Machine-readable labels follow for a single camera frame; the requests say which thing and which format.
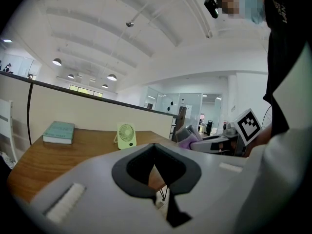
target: white chair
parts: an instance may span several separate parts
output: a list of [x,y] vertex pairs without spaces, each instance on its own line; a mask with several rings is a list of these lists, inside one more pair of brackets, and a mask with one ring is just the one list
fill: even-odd
[[18,159],[16,157],[13,139],[12,107],[13,101],[8,102],[0,99],[0,134],[10,139],[14,161],[17,162]]

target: camera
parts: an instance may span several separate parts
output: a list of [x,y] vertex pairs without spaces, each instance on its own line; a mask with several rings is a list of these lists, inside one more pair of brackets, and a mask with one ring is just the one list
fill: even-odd
[[213,18],[218,18],[219,11],[215,0],[205,0],[205,6]]

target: fan grille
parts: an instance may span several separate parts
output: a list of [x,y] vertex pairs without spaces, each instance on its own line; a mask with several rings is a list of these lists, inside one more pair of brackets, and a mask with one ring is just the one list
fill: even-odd
[[123,124],[119,129],[119,137],[125,142],[131,141],[134,135],[135,131],[129,124]]

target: purple object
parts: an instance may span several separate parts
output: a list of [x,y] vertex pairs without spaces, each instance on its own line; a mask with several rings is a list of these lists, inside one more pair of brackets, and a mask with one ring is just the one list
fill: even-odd
[[190,150],[191,149],[190,144],[196,141],[199,141],[198,138],[194,134],[191,134],[186,139],[182,140],[181,142],[178,142],[177,145],[181,148]]

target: face mask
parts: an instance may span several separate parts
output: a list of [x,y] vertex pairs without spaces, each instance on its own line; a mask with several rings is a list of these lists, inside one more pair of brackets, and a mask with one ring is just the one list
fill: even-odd
[[260,24],[265,19],[263,0],[239,0],[239,14],[255,24]]

